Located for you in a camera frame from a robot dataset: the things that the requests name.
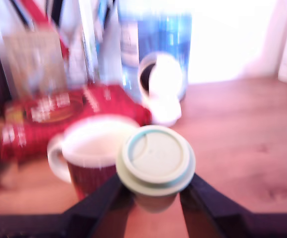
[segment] wooden table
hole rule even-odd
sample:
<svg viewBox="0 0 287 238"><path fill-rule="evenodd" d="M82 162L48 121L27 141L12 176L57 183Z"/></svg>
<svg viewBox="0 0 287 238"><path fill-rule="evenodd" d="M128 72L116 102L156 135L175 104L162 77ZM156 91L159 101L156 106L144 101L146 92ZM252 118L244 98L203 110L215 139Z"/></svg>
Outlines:
<svg viewBox="0 0 287 238"><path fill-rule="evenodd" d="M173 129L215 189L252 212L287 213L287 84L270 77L189 86ZM0 214L60 213L77 202L46 158L16 174L14 187L0 189ZM178 199L161 214L134 207L125 236L188 237Z"/></svg>

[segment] coffee cup lid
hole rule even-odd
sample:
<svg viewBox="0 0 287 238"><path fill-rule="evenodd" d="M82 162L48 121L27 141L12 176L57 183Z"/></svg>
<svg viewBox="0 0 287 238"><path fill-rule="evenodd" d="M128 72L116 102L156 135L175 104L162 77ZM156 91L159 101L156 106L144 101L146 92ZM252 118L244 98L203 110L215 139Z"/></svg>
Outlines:
<svg viewBox="0 0 287 238"><path fill-rule="evenodd" d="M195 157L175 131L143 126L123 145L116 162L123 183L135 192L161 196L178 192L195 172Z"/></svg>

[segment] plastic bottle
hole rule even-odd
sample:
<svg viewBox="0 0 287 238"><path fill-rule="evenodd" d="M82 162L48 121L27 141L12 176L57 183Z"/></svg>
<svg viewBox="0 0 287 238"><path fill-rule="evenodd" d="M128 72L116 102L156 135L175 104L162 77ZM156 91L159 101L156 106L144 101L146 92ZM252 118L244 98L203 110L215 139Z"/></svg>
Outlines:
<svg viewBox="0 0 287 238"><path fill-rule="evenodd" d="M184 96L192 25L190 7L187 0L118 1L122 84L135 101L141 101L139 65L153 52L170 54L179 62L183 83L177 96Z"/></svg>

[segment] red mug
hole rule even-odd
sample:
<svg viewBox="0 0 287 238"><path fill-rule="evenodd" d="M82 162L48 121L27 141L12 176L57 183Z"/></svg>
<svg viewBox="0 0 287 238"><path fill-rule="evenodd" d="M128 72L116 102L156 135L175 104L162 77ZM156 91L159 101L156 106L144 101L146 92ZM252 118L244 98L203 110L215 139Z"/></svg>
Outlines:
<svg viewBox="0 0 287 238"><path fill-rule="evenodd" d="M116 173L120 147L138 127L132 119L116 115L77 122L49 142L50 168L63 181L72 182L83 199ZM60 152L67 163L58 157Z"/></svg>

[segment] red package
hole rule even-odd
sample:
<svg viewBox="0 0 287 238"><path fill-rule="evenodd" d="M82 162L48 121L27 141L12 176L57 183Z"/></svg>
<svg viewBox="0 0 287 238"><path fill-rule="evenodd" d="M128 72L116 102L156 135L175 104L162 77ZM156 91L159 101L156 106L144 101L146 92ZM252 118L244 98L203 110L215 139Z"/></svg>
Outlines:
<svg viewBox="0 0 287 238"><path fill-rule="evenodd" d="M82 89L6 107L0 159L25 161L46 154L49 140L76 121L101 114L117 114L139 125L151 123L150 111L134 103L119 85L85 86Z"/></svg>

